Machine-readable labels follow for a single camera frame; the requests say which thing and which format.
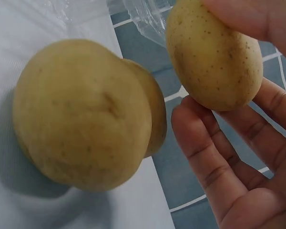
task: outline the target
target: potato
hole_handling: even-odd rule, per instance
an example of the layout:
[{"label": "potato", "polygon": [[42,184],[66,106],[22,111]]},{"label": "potato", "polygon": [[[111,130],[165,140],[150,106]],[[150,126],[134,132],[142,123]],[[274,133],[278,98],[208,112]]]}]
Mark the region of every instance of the potato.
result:
[{"label": "potato", "polygon": [[145,157],[149,157],[158,152],[166,137],[167,122],[164,97],[157,81],[146,69],[131,60],[124,59],[124,61],[138,77],[152,111],[152,133],[145,155]]},{"label": "potato", "polygon": [[258,41],[220,22],[200,0],[179,0],[167,19],[166,44],[177,75],[201,105],[244,106],[263,78]]},{"label": "potato", "polygon": [[138,169],[152,115],[120,58],[92,41],[65,40],[38,52],[23,70],[13,123],[23,151],[44,175],[103,191]]}]

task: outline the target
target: palm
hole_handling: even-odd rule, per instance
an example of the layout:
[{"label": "palm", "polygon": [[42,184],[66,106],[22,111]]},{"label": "palm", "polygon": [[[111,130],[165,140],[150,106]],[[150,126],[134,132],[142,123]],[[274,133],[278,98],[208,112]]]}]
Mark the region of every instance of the palm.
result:
[{"label": "palm", "polygon": [[[264,79],[255,102],[286,128],[283,89]],[[219,115],[275,175],[269,180],[241,161],[212,111],[186,97],[173,112],[173,130],[208,196],[218,225],[249,229],[286,222],[286,138],[249,106]]]},{"label": "palm", "polygon": [[[286,57],[286,0],[202,1],[229,27],[272,42]],[[264,79],[254,102],[286,130],[282,88]],[[249,106],[219,115],[275,174],[269,180],[242,162],[213,113],[185,98],[173,112],[173,130],[219,227],[286,228],[286,138]]]}]

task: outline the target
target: plastic bag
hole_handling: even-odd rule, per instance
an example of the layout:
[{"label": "plastic bag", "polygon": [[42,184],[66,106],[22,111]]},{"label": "plastic bag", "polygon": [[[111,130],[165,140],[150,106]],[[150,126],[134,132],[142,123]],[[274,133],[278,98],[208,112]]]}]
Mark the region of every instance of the plastic bag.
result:
[{"label": "plastic bag", "polygon": [[76,25],[102,14],[128,11],[138,31],[165,47],[166,17],[172,8],[168,0],[49,0],[66,24]]}]

